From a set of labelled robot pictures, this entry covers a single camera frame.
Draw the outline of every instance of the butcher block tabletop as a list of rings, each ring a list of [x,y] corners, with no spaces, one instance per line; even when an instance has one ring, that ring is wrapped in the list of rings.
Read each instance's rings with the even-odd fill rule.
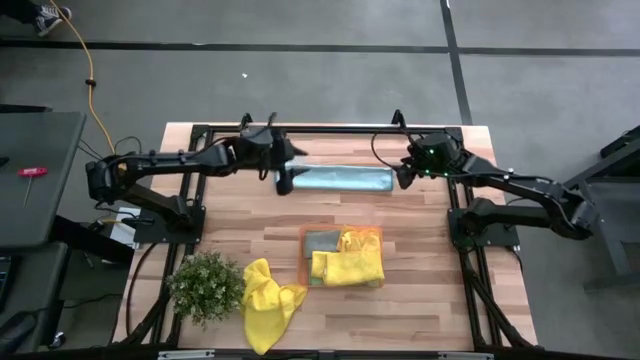
[[[160,150],[186,149],[193,125],[168,123]],[[461,128],[465,147],[495,163],[489,129]],[[383,166],[371,153],[371,134],[290,133],[289,138],[309,152],[303,159],[306,164]],[[402,135],[376,138],[376,150],[390,163],[399,163],[407,156],[407,145]],[[181,175],[156,176],[152,189],[176,195],[181,180]],[[191,194],[195,183],[191,182]],[[476,197],[504,203],[499,190],[474,191]],[[196,252],[219,251],[242,268],[265,258],[280,285],[296,282],[301,226],[376,225],[383,229],[384,286],[310,288],[274,349],[473,350],[460,260],[448,234],[446,214],[450,203],[445,180],[416,179],[407,190],[396,183],[394,190],[386,193],[294,190],[290,195],[278,196],[271,175],[259,181],[257,171],[239,171],[226,178],[208,178],[203,204],[207,208],[206,222]],[[127,288],[147,246],[136,251]],[[132,327],[142,320],[158,296],[167,250],[168,246],[159,244],[141,267],[131,299]],[[496,302],[520,333],[535,343],[516,257],[503,248],[489,247],[486,253]],[[123,299],[114,341],[126,336],[125,304]],[[170,328],[171,306],[167,306],[163,341]],[[488,340],[486,313],[481,305],[479,312]],[[210,323],[206,330],[185,319],[179,347],[250,349],[240,313],[224,322]]]

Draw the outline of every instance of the potted plant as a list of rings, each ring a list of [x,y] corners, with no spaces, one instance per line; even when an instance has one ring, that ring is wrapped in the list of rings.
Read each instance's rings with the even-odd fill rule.
[[[190,316],[194,325],[204,328],[207,321],[227,319],[239,309],[244,292],[240,269],[218,252],[187,256],[167,284],[175,314]]]

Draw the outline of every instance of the yellow cloth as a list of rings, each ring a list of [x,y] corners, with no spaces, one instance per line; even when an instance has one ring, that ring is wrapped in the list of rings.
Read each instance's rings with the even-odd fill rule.
[[[338,251],[377,251],[380,252],[380,234],[374,229],[351,229],[342,231],[338,240]]]
[[[340,252],[311,253],[311,276],[322,278],[326,286],[384,280],[380,235],[376,230],[346,229],[337,248]]]
[[[253,350],[264,355],[284,334],[293,312],[307,295],[307,288],[296,284],[278,286],[271,278],[266,259],[249,264],[244,269],[244,281],[244,332]]]

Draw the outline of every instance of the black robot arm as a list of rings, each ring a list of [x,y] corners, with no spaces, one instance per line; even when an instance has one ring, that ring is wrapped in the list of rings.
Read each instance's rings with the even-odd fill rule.
[[[397,171],[400,187],[406,189],[416,176],[449,177],[458,183],[500,189],[533,200],[542,208],[495,205],[484,198],[473,200],[460,225],[469,234],[480,234],[493,223],[548,227],[560,236],[583,240],[591,236],[597,213],[593,204],[562,184],[539,176],[518,175],[499,169],[462,148],[450,135],[431,134],[410,139],[410,156]]]
[[[284,165],[296,155],[306,152],[293,146],[284,130],[247,127],[239,136],[220,138],[200,151],[112,155],[87,163],[89,196],[99,203],[124,200],[158,213],[173,228],[189,228],[193,224],[186,199],[163,196],[136,182],[149,175],[199,173],[224,177],[238,170],[258,170],[259,179],[264,180],[269,171],[278,171],[277,192],[287,195],[299,170],[286,170]]]

